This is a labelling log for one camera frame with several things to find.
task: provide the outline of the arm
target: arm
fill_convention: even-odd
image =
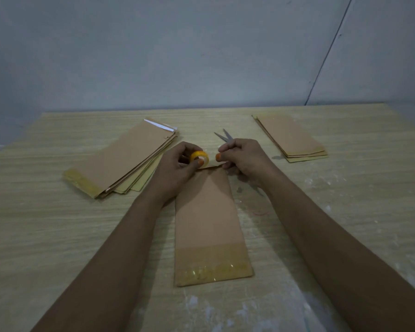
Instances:
[[[32,329],[118,331],[128,322],[143,278],[155,221],[202,163],[182,166],[196,145],[179,143],[166,152],[150,183],[135,199],[94,257]]]
[[[415,289],[323,212],[255,140],[222,145],[229,161],[268,195],[307,266],[354,331],[415,331]]]

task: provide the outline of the wood grain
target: wood grain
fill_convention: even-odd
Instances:
[[[289,164],[251,117],[290,114],[330,157]],[[145,116],[215,152],[225,128],[257,139],[319,206],[415,286],[415,126],[385,105],[44,114],[0,151],[0,331],[28,331],[92,257],[138,195],[96,201],[61,179],[74,162]],[[174,203],[161,212],[129,331],[347,327],[306,269],[260,191],[230,176],[255,271],[173,286]]]

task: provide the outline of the wooden table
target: wooden table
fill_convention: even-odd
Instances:
[[[293,116],[330,158],[289,164],[250,116]],[[0,331],[28,331],[94,255],[137,196],[92,200],[61,179],[145,116],[215,151],[213,132],[260,141],[338,223],[415,286],[415,126],[385,105],[44,114],[0,151]],[[129,331],[347,330],[271,205],[230,178],[250,279],[173,287],[174,204],[161,212]]]

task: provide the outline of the scissors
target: scissors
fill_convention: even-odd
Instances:
[[[215,135],[217,135],[220,139],[222,139],[224,142],[228,143],[229,141],[233,140],[234,138],[231,136],[231,134],[229,134],[226,129],[223,129],[224,134],[226,135],[226,137],[224,137],[223,135],[220,135],[218,133],[215,133]]]

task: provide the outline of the forearm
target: forearm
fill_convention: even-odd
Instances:
[[[142,193],[33,331],[117,331],[133,310],[163,206]]]
[[[356,331],[415,331],[415,289],[283,173],[262,187],[317,281]]]

